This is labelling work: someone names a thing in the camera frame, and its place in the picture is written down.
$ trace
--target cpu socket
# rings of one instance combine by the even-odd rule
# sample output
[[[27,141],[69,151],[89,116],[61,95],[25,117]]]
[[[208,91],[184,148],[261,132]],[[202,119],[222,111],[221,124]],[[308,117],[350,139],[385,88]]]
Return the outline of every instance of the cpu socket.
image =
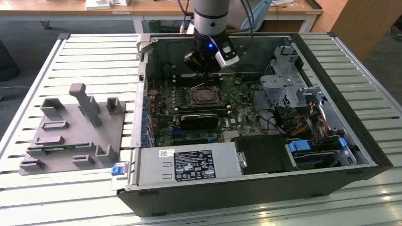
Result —
[[[218,95],[220,89],[217,87],[200,87],[192,90],[192,105],[198,106],[217,106],[221,104]]]

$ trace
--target black plastic cover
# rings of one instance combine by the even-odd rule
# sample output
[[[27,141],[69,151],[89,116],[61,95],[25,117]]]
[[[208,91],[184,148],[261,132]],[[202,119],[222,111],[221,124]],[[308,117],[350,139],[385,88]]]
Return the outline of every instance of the black plastic cover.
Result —
[[[244,153],[248,166],[245,175],[296,171],[286,150],[286,138],[280,135],[245,136],[233,139],[237,151]]]
[[[200,114],[181,116],[182,130],[214,129],[218,126],[220,116],[217,114]]]

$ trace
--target table leg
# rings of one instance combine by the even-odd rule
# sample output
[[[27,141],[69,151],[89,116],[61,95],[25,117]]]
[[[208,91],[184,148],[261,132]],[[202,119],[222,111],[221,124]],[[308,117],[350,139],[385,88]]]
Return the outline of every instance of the table leg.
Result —
[[[134,24],[134,29],[138,34],[145,33],[145,28],[143,28],[143,21],[145,17],[143,16],[131,16],[133,24]]]
[[[302,33],[310,32],[316,20],[317,20],[317,15],[309,15],[309,16],[306,16],[306,19],[305,19],[304,24],[301,26],[300,32],[302,32]]]
[[[50,21],[41,21],[42,25],[43,25],[43,28],[47,30],[47,29],[51,29],[51,25],[50,25]]]

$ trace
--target white box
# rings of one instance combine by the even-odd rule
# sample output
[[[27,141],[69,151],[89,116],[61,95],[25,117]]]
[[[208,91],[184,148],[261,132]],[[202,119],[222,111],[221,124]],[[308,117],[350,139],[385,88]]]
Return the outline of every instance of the white box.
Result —
[[[111,8],[107,0],[86,0],[86,10],[98,10]]]
[[[111,0],[111,4],[115,6],[127,6],[130,3],[130,0]]]

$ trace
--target barcode sticker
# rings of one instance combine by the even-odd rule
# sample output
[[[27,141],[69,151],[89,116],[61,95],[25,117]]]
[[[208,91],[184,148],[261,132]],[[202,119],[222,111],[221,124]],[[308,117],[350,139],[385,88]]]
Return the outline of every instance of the barcode sticker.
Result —
[[[159,157],[173,157],[176,154],[176,149],[162,149],[159,150]]]

